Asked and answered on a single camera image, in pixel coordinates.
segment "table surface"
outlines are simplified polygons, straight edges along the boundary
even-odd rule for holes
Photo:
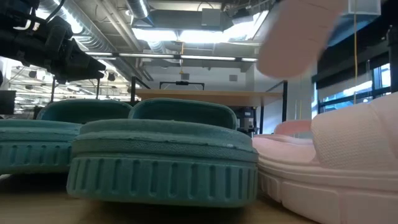
[[[226,106],[265,106],[282,99],[282,93],[250,91],[201,91],[201,90],[136,90],[143,100],[151,98],[175,98],[219,103]]]
[[[268,199],[223,209],[93,202],[69,197],[66,179],[63,174],[0,176],[0,223],[314,223]]]

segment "teal shoe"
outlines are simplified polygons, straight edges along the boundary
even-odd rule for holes
[[[70,195],[201,207],[242,207],[256,198],[258,154],[251,138],[234,130],[228,107],[154,99],[130,116],[81,128]]]
[[[38,120],[0,120],[0,174],[68,172],[81,123],[127,118],[131,108],[117,101],[65,100],[46,106]]]

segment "ceiling duct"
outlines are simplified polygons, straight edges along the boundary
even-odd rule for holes
[[[147,0],[126,0],[127,7],[136,19],[143,19],[149,16],[149,5]]]
[[[57,8],[58,4],[54,0],[41,0],[39,10],[44,13],[51,13]],[[63,10],[57,13],[58,16],[62,17],[66,21],[73,18],[76,20],[83,30],[78,36],[74,38],[79,41],[86,49],[95,52],[115,52],[115,47],[109,42],[109,40],[102,34],[102,32],[95,26],[93,21],[80,9],[73,0],[66,0],[63,5]],[[139,73],[127,62],[121,58],[117,58],[111,62],[120,72],[121,75],[127,80],[131,79],[130,74],[135,74],[137,77],[142,78]]]

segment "black machinery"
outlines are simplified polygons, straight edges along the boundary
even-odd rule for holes
[[[61,84],[103,78],[105,65],[81,51],[70,24],[54,17],[64,2],[41,19],[35,16],[40,0],[0,0],[0,56],[46,68]]]

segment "wooden table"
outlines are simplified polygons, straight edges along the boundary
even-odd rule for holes
[[[234,209],[91,202],[69,197],[66,179],[52,174],[0,176],[0,223],[313,223],[268,200]]]
[[[201,90],[136,90],[141,99],[175,98],[219,103],[226,106],[265,106],[282,99],[281,93],[250,91],[201,91]]]

